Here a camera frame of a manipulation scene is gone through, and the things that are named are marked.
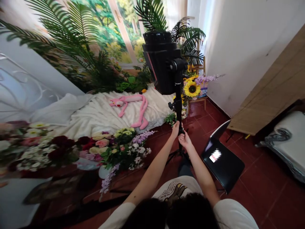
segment black chair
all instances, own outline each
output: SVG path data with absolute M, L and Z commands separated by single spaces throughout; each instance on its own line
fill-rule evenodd
M 242 160 L 219 141 L 229 123 L 230 120 L 212 133 L 201 155 L 203 162 L 224 187 L 226 194 L 232 190 L 245 168 Z

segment wooden board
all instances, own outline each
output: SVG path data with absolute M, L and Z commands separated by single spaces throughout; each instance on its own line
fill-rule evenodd
M 255 135 L 297 99 L 305 98 L 305 25 L 231 119 L 229 129 Z

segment white t-shirt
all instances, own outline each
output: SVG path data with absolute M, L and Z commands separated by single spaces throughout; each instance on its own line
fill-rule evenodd
M 162 185 L 153 195 L 153 198 L 158 198 L 162 201 L 173 201 L 194 192 L 202 194 L 202 190 L 197 181 L 193 177 L 182 176 Z M 120 229 L 135 207 L 133 203 L 122 204 L 99 229 Z M 252 215 L 235 200 L 220 200 L 214 206 L 213 211 L 217 221 L 222 222 L 222 224 L 219 224 L 221 229 L 258 229 Z

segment pink panther plush toy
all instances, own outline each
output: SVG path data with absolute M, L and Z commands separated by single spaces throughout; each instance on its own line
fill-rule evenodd
M 125 103 L 125 105 L 123 106 L 123 109 L 119 113 L 119 117 L 122 117 L 124 115 L 124 111 L 125 111 L 126 107 L 128 106 L 128 102 L 135 102 L 135 101 L 141 101 L 141 100 L 143 102 L 142 102 L 141 108 L 140 108 L 139 120 L 137 122 L 135 122 L 134 124 L 132 124 L 131 127 L 133 127 L 133 128 L 140 127 L 140 129 L 144 129 L 148 125 L 148 121 L 146 120 L 146 118 L 144 118 L 144 112 L 147 108 L 148 101 L 144 95 L 137 94 L 137 95 L 131 95 L 131 96 L 121 96 L 118 99 L 111 99 L 110 101 L 112 101 L 112 103 L 110 103 L 110 106 L 122 107 L 123 104 Z

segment palm plant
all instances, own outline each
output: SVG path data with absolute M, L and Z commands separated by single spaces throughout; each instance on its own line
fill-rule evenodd
M 38 52 L 50 53 L 77 69 L 79 77 L 89 81 L 99 92 L 116 89 L 108 56 L 100 51 L 98 56 L 90 50 L 96 44 L 97 25 L 90 9 L 82 4 L 68 2 L 68 11 L 54 0 L 25 0 L 31 9 L 37 11 L 39 21 L 47 29 L 51 38 L 23 30 L 0 20 L 0 34 L 11 33 L 7 40 L 20 38 L 20 45 L 27 44 Z
M 137 0 L 135 7 L 137 15 L 141 17 L 147 31 L 166 31 L 166 20 L 163 14 L 163 4 L 161 0 Z M 177 42 L 181 48 L 181 55 L 190 65 L 203 63 L 203 54 L 200 50 L 195 50 L 198 42 L 202 41 L 206 35 L 199 28 L 189 27 L 189 18 L 184 17 L 171 30 L 172 41 Z

